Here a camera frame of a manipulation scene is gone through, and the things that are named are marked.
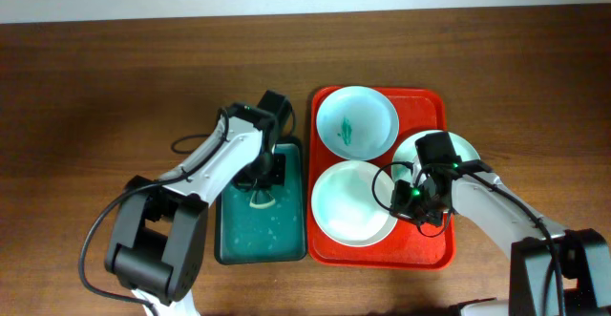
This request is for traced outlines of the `light green plate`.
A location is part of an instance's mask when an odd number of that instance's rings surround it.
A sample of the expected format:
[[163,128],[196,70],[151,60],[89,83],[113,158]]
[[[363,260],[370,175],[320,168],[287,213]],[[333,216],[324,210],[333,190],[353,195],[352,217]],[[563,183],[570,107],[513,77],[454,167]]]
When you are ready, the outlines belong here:
[[[416,174],[420,171],[420,162],[416,150],[416,141],[434,133],[441,133],[441,130],[426,130],[418,132],[405,139],[396,149],[392,158],[391,177],[394,181],[405,180],[415,183]],[[453,145],[455,153],[462,161],[480,159],[479,153],[463,137],[448,132],[448,136]]]

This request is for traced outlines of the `white plate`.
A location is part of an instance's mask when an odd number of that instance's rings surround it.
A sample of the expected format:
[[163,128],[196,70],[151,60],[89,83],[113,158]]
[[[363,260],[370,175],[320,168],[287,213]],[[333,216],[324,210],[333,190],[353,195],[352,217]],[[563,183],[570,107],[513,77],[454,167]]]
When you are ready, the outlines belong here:
[[310,198],[314,220],[339,244],[366,247],[379,243],[397,224],[388,210],[393,187],[390,176],[372,163],[336,163],[314,184]]

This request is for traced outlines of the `light blue plate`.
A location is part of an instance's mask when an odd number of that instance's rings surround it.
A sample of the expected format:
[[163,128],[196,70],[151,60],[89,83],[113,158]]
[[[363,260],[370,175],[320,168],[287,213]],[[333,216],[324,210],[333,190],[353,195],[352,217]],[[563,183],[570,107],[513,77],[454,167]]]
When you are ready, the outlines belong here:
[[371,160],[385,154],[399,132],[399,116],[382,93],[348,86],[327,96],[316,112],[317,134],[327,149],[350,160]]

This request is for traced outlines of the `green yellow sponge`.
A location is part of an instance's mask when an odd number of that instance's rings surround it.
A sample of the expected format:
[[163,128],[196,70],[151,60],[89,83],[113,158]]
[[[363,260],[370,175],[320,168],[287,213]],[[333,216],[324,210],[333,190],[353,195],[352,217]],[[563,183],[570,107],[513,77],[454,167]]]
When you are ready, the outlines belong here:
[[263,210],[276,204],[274,196],[266,189],[257,189],[251,195],[249,206],[253,209]]

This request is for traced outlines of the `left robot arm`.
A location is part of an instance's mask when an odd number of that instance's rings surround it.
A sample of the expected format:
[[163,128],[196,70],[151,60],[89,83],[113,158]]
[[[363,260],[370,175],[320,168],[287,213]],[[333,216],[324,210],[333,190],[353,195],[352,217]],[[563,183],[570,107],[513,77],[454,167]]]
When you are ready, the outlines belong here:
[[182,163],[149,180],[133,177],[117,198],[105,268],[149,315],[195,314],[187,296],[203,259],[207,213],[229,184],[274,182],[273,152],[294,113],[284,95],[219,111],[216,128]]

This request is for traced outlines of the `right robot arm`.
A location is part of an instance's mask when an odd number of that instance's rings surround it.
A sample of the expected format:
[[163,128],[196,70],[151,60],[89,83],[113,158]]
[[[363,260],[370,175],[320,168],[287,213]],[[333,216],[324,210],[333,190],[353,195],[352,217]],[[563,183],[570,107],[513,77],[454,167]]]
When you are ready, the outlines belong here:
[[405,139],[391,163],[390,214],[446,230],[454,216],[481,229],[510,260],[509,296],[453,307],[455,315],[607,315],[610,249],[520,199],[464,138],[441,130]]

